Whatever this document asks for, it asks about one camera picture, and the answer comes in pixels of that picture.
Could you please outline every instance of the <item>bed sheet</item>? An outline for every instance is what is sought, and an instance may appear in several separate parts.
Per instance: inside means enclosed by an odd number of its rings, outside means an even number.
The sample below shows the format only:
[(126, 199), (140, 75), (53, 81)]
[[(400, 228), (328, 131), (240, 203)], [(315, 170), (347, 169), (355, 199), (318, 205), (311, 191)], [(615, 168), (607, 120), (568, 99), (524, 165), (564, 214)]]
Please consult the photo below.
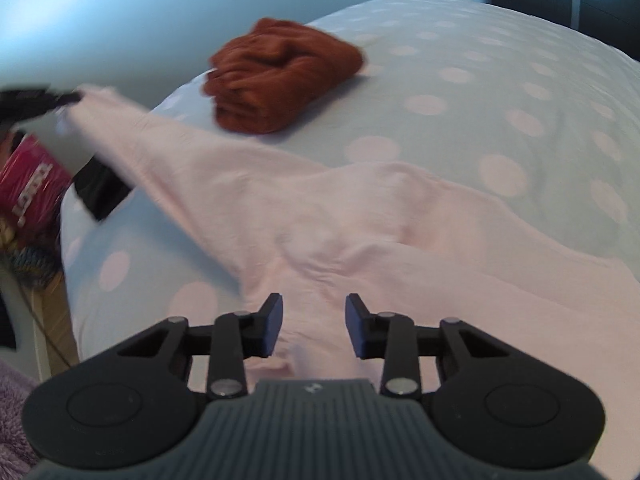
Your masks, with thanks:
[[(367, 65), (288, 130), (246, 142), (330, 167), (416, 164), (640, 276), (640, 64), (573, 30), (459, 0), (373, 0), (311, 25), (361, 46)], [(155, 112), (238, 137), (212, 122), (203, 81)], [(140, 190), (97, 224), (71, 189), (62, 238), (81, 358), (167, 316), (207, 324), (212, 304), (241, 307), (237, 283)]]

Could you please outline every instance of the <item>rust-colored folded garment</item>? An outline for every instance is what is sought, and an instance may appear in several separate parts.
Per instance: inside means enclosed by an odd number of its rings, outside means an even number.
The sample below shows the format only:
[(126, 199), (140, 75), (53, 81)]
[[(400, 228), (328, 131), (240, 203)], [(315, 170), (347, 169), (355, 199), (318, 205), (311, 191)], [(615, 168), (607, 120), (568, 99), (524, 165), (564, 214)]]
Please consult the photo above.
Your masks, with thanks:
[(216, 99), (216, 121), (234, 132), (268, 134), (291, 124), (361, 68), (361, 51), (314, 28), (263, 18), (210, 58), (204, 93)]

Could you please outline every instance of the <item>purple fluffy blanket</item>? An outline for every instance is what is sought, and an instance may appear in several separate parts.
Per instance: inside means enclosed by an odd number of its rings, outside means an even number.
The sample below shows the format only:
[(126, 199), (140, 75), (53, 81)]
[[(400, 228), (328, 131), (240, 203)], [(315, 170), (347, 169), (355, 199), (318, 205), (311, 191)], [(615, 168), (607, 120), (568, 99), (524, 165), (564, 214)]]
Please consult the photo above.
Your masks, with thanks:
[(0, 480), (19, 480), (38, 461), (22, 432), (22, 406), (36, 382), (0, 360)]

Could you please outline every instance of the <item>metal screw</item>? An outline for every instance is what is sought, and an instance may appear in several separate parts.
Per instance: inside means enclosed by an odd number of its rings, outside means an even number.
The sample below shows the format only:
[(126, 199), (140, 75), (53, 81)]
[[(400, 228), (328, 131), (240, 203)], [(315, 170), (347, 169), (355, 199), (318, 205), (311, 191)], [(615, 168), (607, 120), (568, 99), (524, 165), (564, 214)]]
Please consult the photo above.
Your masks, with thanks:
[(392, 394), (400, 396), (411, 395), (418, 389), (418, 383), (407, 377), (396, 377), (395, 379), (391, 379), (386, 382), (385, 386)]
[(233, 397), (242, 390), (242, 384), (235, 379), (218, 379), (211, 383), (211, 393), (218, 397)]

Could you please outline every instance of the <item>polka dot bed sheet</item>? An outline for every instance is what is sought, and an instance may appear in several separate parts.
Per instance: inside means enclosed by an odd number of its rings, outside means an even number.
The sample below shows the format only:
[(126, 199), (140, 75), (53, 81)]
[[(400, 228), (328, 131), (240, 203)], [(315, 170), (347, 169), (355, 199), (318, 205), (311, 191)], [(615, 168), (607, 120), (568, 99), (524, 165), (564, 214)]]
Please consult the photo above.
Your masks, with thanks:
[[(640, 64), (574, 30), (460, 0), (373, 0), (311, 25), (362, 47), (367, 64), (294, 126), (247, 142), (331, 167), (416, 164), (640, 276)], [(203, 81), (155, 113), (238, 138), (212, 122)], [(235, 280), (139, 189), (100, 224), (69, 190), (62, 241), (81, 358), (167, 316), (208, 324), (212, 305), (242, 306)], [(194, 364), (198, 381), (204, 366)]]

